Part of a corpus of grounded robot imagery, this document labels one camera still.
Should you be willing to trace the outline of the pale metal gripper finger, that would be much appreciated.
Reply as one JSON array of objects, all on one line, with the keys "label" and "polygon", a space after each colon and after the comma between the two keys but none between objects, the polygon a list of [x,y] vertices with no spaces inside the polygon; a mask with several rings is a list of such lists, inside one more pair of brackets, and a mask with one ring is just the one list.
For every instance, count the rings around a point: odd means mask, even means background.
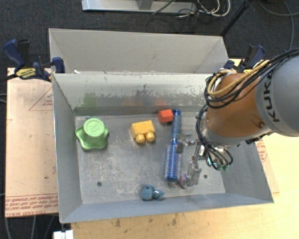
[{"label": "pale metal gripper finger", "polygon": [[193,138],[192,133],[178,134],[177,141],[178,141],[177,148],[176,148],[177,153],[183,153],[183,149],[185,147],[197,144],[197,140]]},{"label": "pale metal gripper finger", "polygon": [[181,187],[186,189],[187,187],[197,185],[201,171],[201,168],[194,168],[194,170],[190,172],[183,173],[179,179]]}]

